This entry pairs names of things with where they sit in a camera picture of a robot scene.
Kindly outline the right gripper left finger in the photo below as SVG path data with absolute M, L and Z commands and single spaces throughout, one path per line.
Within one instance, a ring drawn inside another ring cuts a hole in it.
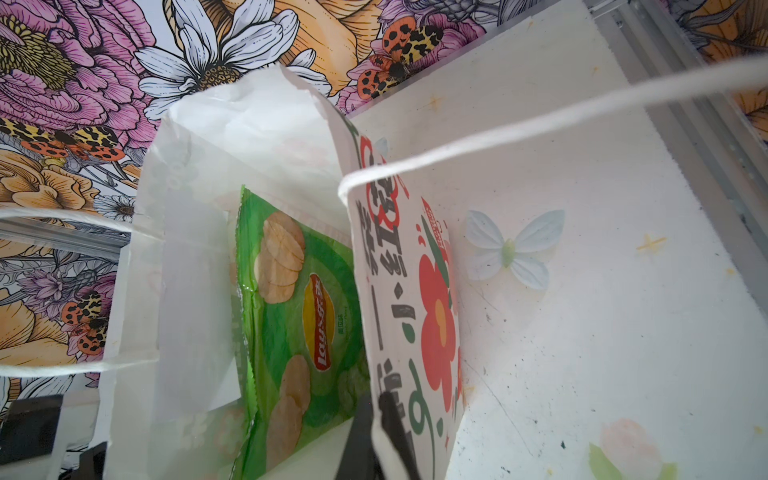
M 375 453 L 371 439 L 373 419 L 371 394 L 366 393 L 357 402 L 357 410 L 338 465 L 336 480 L 375 479 Z

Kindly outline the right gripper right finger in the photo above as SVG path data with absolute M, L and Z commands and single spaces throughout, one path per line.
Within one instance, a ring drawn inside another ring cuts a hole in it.
M 420 479 L 394 395 L 389 391 L 378 397 L 376 459 L 382 479 Z

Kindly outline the green Lays chips bag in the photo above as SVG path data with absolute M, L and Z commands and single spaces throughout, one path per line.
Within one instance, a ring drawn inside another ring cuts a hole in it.
M 351 249 L 247 188 L 234 236 L 250 421 L 234 476 L 258 479 L 351 419 L 369 373 Z

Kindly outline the white floral paper bag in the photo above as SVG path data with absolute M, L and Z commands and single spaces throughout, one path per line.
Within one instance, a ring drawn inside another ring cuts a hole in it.
M 763 57 L 617 90 L 386 160 L 284 67 L 165 120 L 109 326 L 1 372 L 113 384 L 106 475 L 160 423 L 241 403 L 233 476 L 393 395 L 421 479 L 763 479 L 767 324 L 647 106 L 767 80 Z

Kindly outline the aluminium rail frame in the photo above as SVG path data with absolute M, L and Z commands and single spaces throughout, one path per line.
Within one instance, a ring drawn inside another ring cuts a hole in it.
M 589 1 L 600 33 L 631 82 L 702 66 L 656 1 Z M 767 151 L 722 93 L 647 110 L 750 294 L 767 307 Z

